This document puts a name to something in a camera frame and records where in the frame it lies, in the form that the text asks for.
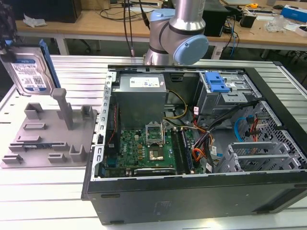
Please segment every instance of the white label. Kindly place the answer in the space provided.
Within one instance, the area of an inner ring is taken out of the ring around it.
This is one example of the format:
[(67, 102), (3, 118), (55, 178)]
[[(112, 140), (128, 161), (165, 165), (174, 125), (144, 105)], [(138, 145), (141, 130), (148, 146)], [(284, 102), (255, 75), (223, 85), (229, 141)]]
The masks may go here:
[(212, 155), (215, 155), (215, 156), (217, 155), (217, 154), (216, 154), (216, 146), (212, 146), (211, 154), (212, 154)]
[(206, 164), (206, 169), (208, 169), (212, 173), (212, 166), (210, 164)]
[(263, 124), (257, 124), (256, 128), (265, 128), (267, 127), (269, 124), (268, 123), (263, 123)]
[(36, 145), (24, 145), (25, 148), (37, 148)]
[(131, 88), (160, 87), (159, 78), (130, 78)]
[(199, 110), (199, 108), (195, 106), (195, 107), (194, 107), (194, 114), (195, 114), (195, 115), (198, 115), (198, 114), (199, 114), (199, 113), (198, 113), (198, 110)]
[(40, 91), (46, 88), (42, 75), (37, 71), (36, 63), (11, 63), (23, 88), (30, 88), (33, 91)]
[(227, 86), (228, 88), (231, 88), (231, 87), (235, 87), (236, 85), (233, 84), (233, 83), (226, 83), (226, 86)]

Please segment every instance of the workbench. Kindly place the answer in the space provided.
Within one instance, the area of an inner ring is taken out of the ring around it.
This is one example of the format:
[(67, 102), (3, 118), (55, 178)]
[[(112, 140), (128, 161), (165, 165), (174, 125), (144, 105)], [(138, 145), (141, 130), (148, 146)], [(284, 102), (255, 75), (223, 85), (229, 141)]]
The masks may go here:
[[(255, 0), (254, 2), (258, 3), (259, 6), (267, 7), (266, 10), (272, 9), (272, 7), (265, 5), (266, 0)], [(277, 1), (275, 5), (278, 4), (307, 8), (307, 3), (304, 2)], [(110, 17), (122, 18), (122, 11), (123, 9), (114, 8), (107, 12), (120, 12), (116, 15), (110, 15)], [(97, 40), (98, 50), (100, 50), (99, 40), (125, 41), (123, 23), (102, 18), (97, 12), (82, 11), (76, 23), (47, 22), (47, 26), (36, 28), (27, 26), (22, 21), (17, 21), (18, 34), (20, 36), (55, 38), (62, 55), (69, 55), (65, 40), (67, 38)], [(307, 51), (307, 39), (305, 37), (301, 37), (292, 31), (269, 33), (264, 29), (265, 23), (266, 21), (255, 20), (252, 28), (249, 29), (240, 27), (237, 22), (235, 31), (240, 37), (238, 47)], [(127, 32), (130, 34), (129, 23), (127, 23)], [(149, 42), (149, 30), (142, 20), (132, 22), (132, 34), (135, 42)], [(222, 34), (221, 37), (208, 37), (209, 44), (215, 47), (212, 59), (220, 58), (223, 47), (229, 41), (229, 36), (229, 34)]]
[[(141, 58), (51, 56), (67, 102), (72, 108), (90, 104), (100, 111), (107, 66), (142, 64)], [(196, 65), (253, 67), (263, 77), (300, 125), (307, 130), (307, 92), (282, 66), (272, 62), (201, 60)], [(58, 109), (50, 96), (20, 96), (12, 87), (0, 103), (0, 159), (8, 150), (24, 118), (27, 103)], [(276, 215), (257, 215), (102, 226), (90, 201), (81, 200), (85, 167), (0, 169), (1, 229), (306, 229), (307, 198)]]

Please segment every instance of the blue box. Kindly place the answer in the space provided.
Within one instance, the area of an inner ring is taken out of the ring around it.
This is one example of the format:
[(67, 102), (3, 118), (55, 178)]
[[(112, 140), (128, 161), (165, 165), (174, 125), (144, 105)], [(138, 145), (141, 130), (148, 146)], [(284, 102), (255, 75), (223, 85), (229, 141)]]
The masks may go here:
[(300, 22), (307, 22), (307, 10), (299, 8), (291, 8), (289, 5), (285, 5), (280, 13), (285, 18), (291, 18)]
[(229, 92), (230, 89), (225, 85), (224, 78), (218, 72), (205, 72), (205, 78), (210, 86), (211, 92)]

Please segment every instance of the aluminum extrusion table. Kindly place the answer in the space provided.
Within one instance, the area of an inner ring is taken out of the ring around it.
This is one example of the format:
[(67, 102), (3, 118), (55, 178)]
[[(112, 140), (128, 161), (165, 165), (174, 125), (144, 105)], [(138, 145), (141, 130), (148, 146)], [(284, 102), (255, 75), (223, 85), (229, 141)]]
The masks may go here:
[[(142, 64), (141, 58), (52, 56), (67, 102), (90, 104), (100, 111), (108, 64)], [(307, 130), (307, 94), (294, 77), (272, 62), (202, 60), (202, 66), (253, 67)], [(20, 96), (14, 87), (0, 103), (0, 157), (25, 118), (28, 102), (57, 109), (49, 96)], [(90, 201), (82, 201), (85, 168), (0, 169), (1, 229), (307, 229), (307, 198), (276, 215), (258, 215), (102, 226)]]

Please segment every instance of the plastic bag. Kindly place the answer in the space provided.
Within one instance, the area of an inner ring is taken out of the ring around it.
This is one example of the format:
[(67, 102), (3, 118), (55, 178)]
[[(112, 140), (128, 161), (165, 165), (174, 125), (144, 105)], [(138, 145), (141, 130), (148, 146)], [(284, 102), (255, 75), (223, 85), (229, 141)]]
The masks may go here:
[(272, 21), (265, 23), (264, 28), (269, 32), (285, 32), (284, 27), (289, 24), (282, 15), (276, 16)]

